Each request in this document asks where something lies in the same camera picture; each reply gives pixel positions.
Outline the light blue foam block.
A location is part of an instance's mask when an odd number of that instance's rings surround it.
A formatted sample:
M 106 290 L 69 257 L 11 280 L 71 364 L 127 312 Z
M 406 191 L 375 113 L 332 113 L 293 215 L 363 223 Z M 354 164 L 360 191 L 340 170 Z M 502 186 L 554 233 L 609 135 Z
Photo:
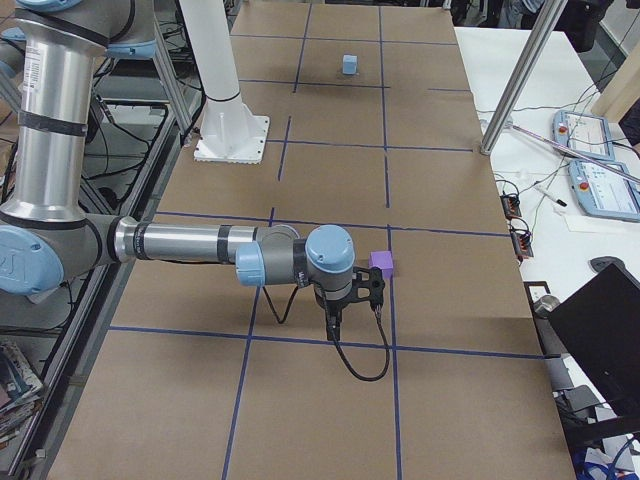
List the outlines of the light blue foam block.
M 346 76 L 356 75 L 358 72 L 358 56 L 344 54 L 342 57 L 342 74 Z

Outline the purple foam block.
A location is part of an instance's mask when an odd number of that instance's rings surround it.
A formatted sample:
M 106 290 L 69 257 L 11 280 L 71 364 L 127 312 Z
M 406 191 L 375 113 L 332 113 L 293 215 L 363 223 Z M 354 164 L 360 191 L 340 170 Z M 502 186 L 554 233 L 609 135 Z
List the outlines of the purple foam block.
M 394 260 L 389 250 L 372 251 L 369 255 L 369 267 L 378 268 L 384 279 L 390 279 L 394 273 Z

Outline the lower orange connector box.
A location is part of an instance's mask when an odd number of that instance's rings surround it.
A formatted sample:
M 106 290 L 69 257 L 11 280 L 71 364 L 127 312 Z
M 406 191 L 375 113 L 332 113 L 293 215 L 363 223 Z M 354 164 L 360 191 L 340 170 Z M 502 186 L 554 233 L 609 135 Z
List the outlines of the lower orange connector box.
M 529 230 L 511 229 L 510 237 L 516 258 L 519 261 L 534 257 L 532 249 L 532 234 Z

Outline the orange connector box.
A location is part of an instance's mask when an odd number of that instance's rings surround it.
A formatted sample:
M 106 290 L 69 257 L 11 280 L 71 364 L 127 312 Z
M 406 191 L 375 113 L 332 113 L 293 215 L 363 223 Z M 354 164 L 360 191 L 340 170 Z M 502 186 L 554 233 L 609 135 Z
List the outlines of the orange connector box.
M 532 249 L 532 234 L 529 230 L 511 229 L 510 237 L 516 258 L 519 261 L 534 257 Z
M 506 219 L 511 220 L 522 216 L 518 194 L 503 194 L 500 196 L 500 200 Z

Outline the upper orange connector box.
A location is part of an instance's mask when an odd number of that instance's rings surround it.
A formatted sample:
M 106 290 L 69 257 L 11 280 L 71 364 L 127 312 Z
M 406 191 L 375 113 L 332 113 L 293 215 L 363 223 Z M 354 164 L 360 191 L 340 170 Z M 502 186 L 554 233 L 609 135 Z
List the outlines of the upper orange connector box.
M 522 216 L 518 194 L 503 194 L 500 196 L 500 200 L 506 219 L 511 220 Z

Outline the silver metal cylinder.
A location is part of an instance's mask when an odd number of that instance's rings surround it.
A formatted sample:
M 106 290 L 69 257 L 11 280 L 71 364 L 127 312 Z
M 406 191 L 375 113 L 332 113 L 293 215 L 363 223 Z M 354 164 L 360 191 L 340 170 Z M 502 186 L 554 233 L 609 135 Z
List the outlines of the silver metal cylinder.
M 533 314 L 537 318 L 546 319 L 560 305 L 561 302 L 557 297 L 546 294 L 533 302 Z

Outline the black laptop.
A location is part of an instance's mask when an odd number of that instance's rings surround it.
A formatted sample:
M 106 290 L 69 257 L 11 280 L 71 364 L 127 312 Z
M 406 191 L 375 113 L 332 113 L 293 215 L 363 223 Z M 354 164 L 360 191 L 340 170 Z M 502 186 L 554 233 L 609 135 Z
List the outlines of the black laptop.
M 610 264 L 549 315 L 556 335 L 616 414 L 639 413 L 639 281 Z

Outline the lower teach pendant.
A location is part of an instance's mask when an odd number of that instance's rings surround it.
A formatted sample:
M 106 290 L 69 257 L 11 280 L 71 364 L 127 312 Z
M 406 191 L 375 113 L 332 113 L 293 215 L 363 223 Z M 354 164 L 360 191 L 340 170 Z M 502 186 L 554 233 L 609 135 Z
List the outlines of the lower teach pendant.
M 568 172 L 573 193 L 582 210 L 589 216 L 639 221 L 639 184 L 614 173 L 628 174 L 621 162 L 605 162 L 609 169 L 592 162 L 574 159 Z

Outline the teach pendant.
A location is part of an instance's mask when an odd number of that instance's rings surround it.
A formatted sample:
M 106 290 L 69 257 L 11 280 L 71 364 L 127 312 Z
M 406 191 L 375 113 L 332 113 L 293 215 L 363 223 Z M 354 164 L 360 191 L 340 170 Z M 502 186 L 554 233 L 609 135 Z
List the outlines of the teach pendant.
M 559 110 L 553 118 L 554 140 L 600 161 L 615 161 L 609 122 L 600 116 Z
M 621 162 L 605 162 L 609 169 L 592 162 L 574 159 L 568 172 L 573 193 L 582 210 L 589 216 L 639 221 L 639 184 L 614 173 L 628 174 Z

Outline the upper teach pendant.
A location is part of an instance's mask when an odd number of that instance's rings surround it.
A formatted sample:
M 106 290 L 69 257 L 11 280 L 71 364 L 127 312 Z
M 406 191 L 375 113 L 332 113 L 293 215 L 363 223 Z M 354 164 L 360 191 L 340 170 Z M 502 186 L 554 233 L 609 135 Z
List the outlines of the upper teach pendant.
M 554 140 L 600 161 L 615 161 L 609 122 L 600 116 L 559 110 L 553 118 Z

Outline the stack of magazines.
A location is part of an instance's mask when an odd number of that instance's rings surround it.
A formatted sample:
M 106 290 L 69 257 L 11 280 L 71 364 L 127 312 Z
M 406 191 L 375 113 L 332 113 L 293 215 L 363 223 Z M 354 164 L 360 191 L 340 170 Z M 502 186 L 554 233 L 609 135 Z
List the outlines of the stack of magazines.
M 1 448 L 20 433 L 21 425 L 40 408 L 44 388 L 19 346 L 1 339 Z

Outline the long metal rod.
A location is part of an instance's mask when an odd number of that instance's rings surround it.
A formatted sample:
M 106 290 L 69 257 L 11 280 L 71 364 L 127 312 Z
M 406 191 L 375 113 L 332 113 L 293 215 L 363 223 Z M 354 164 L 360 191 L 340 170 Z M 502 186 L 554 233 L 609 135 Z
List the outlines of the long metal rod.
M 618 176 L 621 176 L 622 178 L 624 178 L 627 181 L 630 181 L 630 182 L 632 182 L 632 183 L 634 183 L 636 185 L 638 185 L 640 183 L 640 179 L 638 177 L 635 177 L 635 176 L 625 172 L 624 170 L 620 170 L 620 169 L 616 169 L 616 168 L 612 167 L 612 163 L 611 162 L 605 163 L 603 161 L 597 160 L 594 157 L 590 157 L 590 156 L 584 155 L 584 154 L 582 154 L 582 153 L 580 153 L 580 152 L 578 152 L 578 151 L 576 151 L 574 149 L 571 149 L 571 148 L 569 148 L 569 147 L 567 147 L 567 146 L 565 146 L 563 144 L 560 144 L 560 143 L 558 143 L 558 142 L 556 142 L 554 140 L 551 140 L 551 139 L 548 139 L 546 137 L 543 137 L 543 136 L 541 136 L 541 135 L 539 135 L 539 134 L 537 134 L 535 132 L 532 132 L 530 130 L 524 129 L 524 128 L 522 128 L 522 127 L 520 127 L 518 125 L 515 125 L 513 123 L 509 124 L 508 127 L 510 129 L 516 131 L 516 132 L 523 133 L 523 134 L 525 134 L 525 135 L 527 135 L 527 136 L 529 136 L 529 137 L 531 137 L 531 138 L 533 138 L 533 139 L 535 139 L 537 141 L 540 141 L 540 142 L 542 142 L 544 144 L 547 144 L 547 145 L 553 147 L 554 149 L 556 149 L 556 150 L 558 150 L 558 151 L 560 151 L 562 153 L 568 154 L 569 156 L 572 156 L 572 157 L 581 159 L 581 160 L 583 160 L 585 162 L 589 162 L 589 163 L 592 163 L 594 165 L 597 165 L 598 167 L 600 167 L 602 169 L 605 169 L 605 170 L 607 170 L 609 172 L 612 172 L 613 174 L 616 174 Z

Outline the white pedestal column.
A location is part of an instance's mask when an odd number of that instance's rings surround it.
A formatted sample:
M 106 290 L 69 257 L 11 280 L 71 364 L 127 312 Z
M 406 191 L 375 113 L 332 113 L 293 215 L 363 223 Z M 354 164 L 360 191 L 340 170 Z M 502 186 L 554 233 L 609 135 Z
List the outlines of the white pedestal column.
M 180 3 L 198 68 L 205 105 L 194 158 L 202 162 L 258 164 L 270 126 L 244 103 L 224 3 Z

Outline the aluminium frame post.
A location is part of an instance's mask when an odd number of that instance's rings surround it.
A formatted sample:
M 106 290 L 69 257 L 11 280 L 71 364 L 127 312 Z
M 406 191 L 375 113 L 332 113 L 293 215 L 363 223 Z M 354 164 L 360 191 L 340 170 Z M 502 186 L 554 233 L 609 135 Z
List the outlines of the aluminium frame post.
M 531 30 L 519 59 L 501 95 L 480 144 L 480 152 L 490 155 L 518 101 L 567 0 L 546 1 Z

